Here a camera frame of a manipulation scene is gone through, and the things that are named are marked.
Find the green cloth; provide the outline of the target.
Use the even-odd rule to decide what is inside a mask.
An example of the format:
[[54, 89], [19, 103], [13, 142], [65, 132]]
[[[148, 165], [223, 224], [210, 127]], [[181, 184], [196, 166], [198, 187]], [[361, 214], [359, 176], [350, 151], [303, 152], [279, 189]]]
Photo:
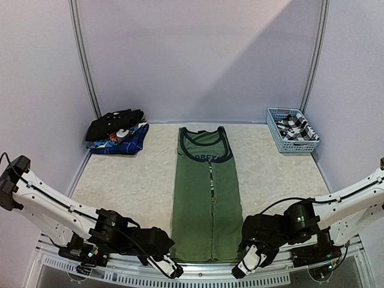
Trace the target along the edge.
[[243, 224], [236, 163], [224, 127], [179, 129], [171, 257], [184, 263], [233, 263]]

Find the black trousers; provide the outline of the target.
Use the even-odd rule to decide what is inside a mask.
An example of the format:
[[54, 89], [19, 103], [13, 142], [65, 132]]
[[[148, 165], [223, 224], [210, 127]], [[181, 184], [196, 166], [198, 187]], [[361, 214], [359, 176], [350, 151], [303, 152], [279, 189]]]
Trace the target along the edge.
[[103, 140], [110, 134], [117, 132], [120, 129], [130, 129], [138, 124], [143, 117], [144, 112], [140, 109], [127, 109], [117, 112], [109, 112], [91, 122], [87, 130], [85, 140], [87, 142]]

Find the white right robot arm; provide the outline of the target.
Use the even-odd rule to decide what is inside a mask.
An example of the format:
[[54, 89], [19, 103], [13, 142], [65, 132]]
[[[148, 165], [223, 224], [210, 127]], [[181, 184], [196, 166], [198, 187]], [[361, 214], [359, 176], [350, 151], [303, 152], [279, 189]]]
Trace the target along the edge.
[[285, 244], [307, 242], [324, 232], [340, 247], [355, 234], [383, 218], [383, 167], [363, 180], [316, 198], [294, 198], [282, 214], [249, 215], [242, 225], [240, 247], [266, 245], [268, 251]]

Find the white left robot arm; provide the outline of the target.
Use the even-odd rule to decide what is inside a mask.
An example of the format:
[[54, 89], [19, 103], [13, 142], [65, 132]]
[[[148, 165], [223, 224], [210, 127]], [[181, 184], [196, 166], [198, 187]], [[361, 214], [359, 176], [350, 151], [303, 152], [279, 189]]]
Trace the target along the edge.
[[21, 155], [10, 160], [1, 174], [1, 207], [18, 212], [60, 246], [69, 246], [74, 236], [107, 253], [140, 257], [167, 255], [174, 241], [160, 228], [142, 228], [113, 210], [81, 204], [44, 183]]

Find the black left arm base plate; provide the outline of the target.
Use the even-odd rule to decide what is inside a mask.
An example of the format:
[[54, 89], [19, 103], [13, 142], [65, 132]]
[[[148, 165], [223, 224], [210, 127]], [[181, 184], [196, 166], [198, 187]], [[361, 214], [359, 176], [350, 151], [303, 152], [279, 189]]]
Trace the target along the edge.
[[88, 262], [96, 266], [106, 267], [110, 254], [105, 248], [85, 241], [83, 238], [74, 234], [66, 246], [60, 246], [58, 254], [61, 257], [75, 260], [78, 262]]

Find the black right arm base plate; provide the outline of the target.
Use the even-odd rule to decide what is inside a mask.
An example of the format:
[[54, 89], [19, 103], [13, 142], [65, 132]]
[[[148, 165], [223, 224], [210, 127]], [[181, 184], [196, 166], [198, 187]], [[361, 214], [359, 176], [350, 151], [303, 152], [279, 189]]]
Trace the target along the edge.
[[330, 228], [327, 228], [317, 233], [315, 244], [291, 249], [290, 254], [295, 268], [341, 257], [341, 246], [334, 244], [329, 231]]

